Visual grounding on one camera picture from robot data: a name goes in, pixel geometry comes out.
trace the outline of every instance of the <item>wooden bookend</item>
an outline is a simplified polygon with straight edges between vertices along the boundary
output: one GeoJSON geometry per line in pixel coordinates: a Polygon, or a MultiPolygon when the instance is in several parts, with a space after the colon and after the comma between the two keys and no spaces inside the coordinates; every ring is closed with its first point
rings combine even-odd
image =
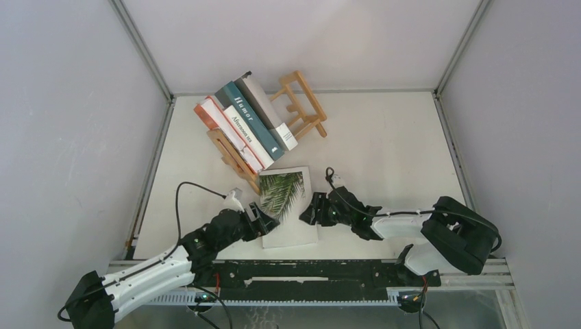
{"type": "Polygon", "coordinates": [[[228,140],[228,138],[226,138],[222,130],[208,130],[206,134],[208,137],[210,137],[214,145],[216,145],[220,153],[222,153],[222,161],[225,164],[231,166],[240,178],[246,180],[254,192],[256,192],[256,194],[260,194],[260,189],[258,188],[257,184],[258,175],[252,172],[252,170],[248,167],[248,164],[244,161],[244,159],[242,159],[242,156],[240,156],[234,146],[232,146],[231,142],[228,140]]]}
{"type": "Polygon", "coordinates": [[[298,127],[296,127],[294,130],[291,130],[293,132],[293,135],[295,135],[297,141],[301,137],[305,136],[305,134],[309,132],[309,130],[311,130],[313,127],[317,127],[317,130],[319,131],[321,137],[326,137],[327,132],[325,131],[325,128],[323,127],[321,122],[327,120],[327,115],[323,111],[323,108],[321,107],[321,104],[319,104],[317,98],[314,96],[312,89],[307,84],[307,81],[303,77],[301,71],[295,71],[292,72],[291,74],[285,75],[284,77],[281,77],[278,80],[278,82],[280,83],[282,88],[271,97],[271,101],[274,101],[282,94],[286,94],[290,99],[290,102],[292,104],[287,106],[286,109],[289,112],[296,112],[297,116],[292,118],[288,123],[286,123],[286,125],[290,129],[291,126],[294,125],[299,120],[302,119],[303,121],[298,127]],[[314,108],[316,114],[312,115],[306,114],[305,109],[301,105],[301,102],[299,101],[299,99],[297,98],[297,96],[295,95],[291,88],[291,83],[293,82],[297,82],[301,89],[305,92],[305,95],[307,96],[307,99],[309,100],[312,108],[314,108]]]}

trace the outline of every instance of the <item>teal book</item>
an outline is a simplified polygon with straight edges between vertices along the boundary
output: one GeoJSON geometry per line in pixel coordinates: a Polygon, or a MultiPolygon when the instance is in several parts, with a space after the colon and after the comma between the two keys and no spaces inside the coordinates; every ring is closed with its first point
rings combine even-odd
{"type": "Polygon", "coordinates": [[[248,101],[244,98],[240,89],[231,81],[216,93],[216,98],[224,108],[232,105],[238,111],[244,122],[250,127],[260,144],[266,149],[271,158],[276,161],[283,156],[284,150],[280,147],[273,135],[264,126],[258,115],[254,112],[248,101]]]}

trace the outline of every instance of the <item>white table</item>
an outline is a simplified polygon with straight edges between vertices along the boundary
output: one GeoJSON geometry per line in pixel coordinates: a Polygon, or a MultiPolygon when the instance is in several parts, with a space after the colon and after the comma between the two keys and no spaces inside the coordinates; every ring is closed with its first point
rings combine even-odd
{"type": "MultiPolygon", "coordinates": [[[[177,98],[135,259],[150,258],[175,243],[175,189],[184,180],[222,193],[241,188],[245,204],[259,200],[248,183],[222,163],[206,136],[205,125],[193,111],[202,98],[177,98]]],[[[316,130],[309,132],[272,169],[308,165],[313,191],[326,192],[325,168],[331,166],[347,188],[371,206],[429,208],[441,195],[464,202],[430,93],[323,93],[317,98],[327,113],[323,123],[327,138],[316,130]]],[[[283,106],[278,109],[281,115],[289,115],[283,106]]],[[[198,188],[182,187],[183,234],[209,222],[222,209],[221,202],[198,188]]],[[[239,241],[223,250],[218,259],[387,259],[396,258],[405,245],[414,242],[364,241],[343,225],[318,230],[315,245],[262,249],[260,239],[239,241]]]]}

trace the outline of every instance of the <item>white book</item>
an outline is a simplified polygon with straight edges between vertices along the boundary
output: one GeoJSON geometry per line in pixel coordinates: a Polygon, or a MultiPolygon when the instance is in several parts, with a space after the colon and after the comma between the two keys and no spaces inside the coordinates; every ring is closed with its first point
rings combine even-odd
{"type": "Polygon", "coordinates": [[[286,151],[294,149],[298,145],[297,139],[286,123],[282,122],[264,89],[252,76],[252,72],[246,72],[234,83],[280,146],[286,151]]]}
{"type": "Polygon", "coordinates": [[[220,130],[224,133],[226,138],[232,143],[234,148],[240,153],[244,161],[248,164],[250,169],[254,173],[259,173],[264,167],[260,164],[254,153],[250,150],[249,146],[246,144],[236,130],[230,125],[228,120],[225,118],[222,110],[220,110],[217,104],[211,98],[206,98],[200,102],[194,109],[196,114],[200,119],[208,126],[210,129],[214,129],[215,125],[218,126],[220,130]],[[211,120],[206,120],[205,114],[210,117],[211,120]]]}
{"type": "Polygon", "coordinates": [[[244,119],[240,116],[240,113],[236,111],[234,106],[230,105],[223,112],[225,118],[228,120],[230,125],[236,130],[238,135],[246,141],[252,153],[256,155],[256,158],[260,162],[263,168],[270,167],[274,161],[268,154],[268,152],[264,149],[260,141],[254,136],[250,127],[246,124],[244,119]]]}
{"type": "Polygon", "coordinates": [[[262,237],[263,248],[294,247],[319,241],[317,226],[299,219],[312,198],[308,167],[264,170],[258,175],[260,209],[280,221],[262,237]]]}

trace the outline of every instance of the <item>book cover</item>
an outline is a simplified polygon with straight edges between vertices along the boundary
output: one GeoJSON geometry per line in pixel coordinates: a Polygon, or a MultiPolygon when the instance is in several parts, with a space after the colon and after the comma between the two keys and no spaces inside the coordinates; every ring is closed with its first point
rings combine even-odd
{"type": "Polygon", "coordinates": [[[260,86],[258,81],[248,71],[239,77],[234,84],[238,87],[244,98],[248,101],[258,118],[262,120],[264,126],[274,136],[276,141],[286,151],[290,151],[298,145],[293,133],[288,129],[286,123],[276,114],[275,108],[260,86]]]}
{"type": "Polygon", "coordinates": [[[299,220],[312,198],[308,167],[265,170],[258,175],[260,209],[280,221],[262,237],[263,248],[293,247],[316,243],[317,226],[299,220]]]}
{"type": "Polygon", "coordinates": [[[242,119],[240,113],[234,109],[234,106],[228,106],[226,109],[224,109],[223,114],[224,117],[228,120],[230,126],[232,126],[240,138],[243,138],[248,144],[248,147],[250,147],[252,152],[256,155],[256,158],[258,161],[260,161],[262,167],[265,169],[270,167],[274,163],[273,159],[264,149],[262,144],[260,144],[256,136],[254,136],[254,133],[250,127],[248,127],[244,119],[242,119]]]}
{"type": "Polygon", "coordinates": [[[222,111],[209,97],[206,97],[202,102],[196,105],[194,112],[208,127],[208,129],[220,129],[240,153],[244,161],[253,173],[259,173],[264,167],[260,164],[255,154],[252,153],[245,141],[236,133],[234,128],[228,123],[227,119],[222,114],[222,111]]]}
{"type": "Polygon", "coordinates": [[[234,106],[243,121],[250,127],[256,138],[273,160],[278,160],[284,155],[283,149],[278,145],[273,135],[258,118],[248,101],[244,98],[238,87],[231,81],[216,93],[216,98],[224,105],[234,106]]]}

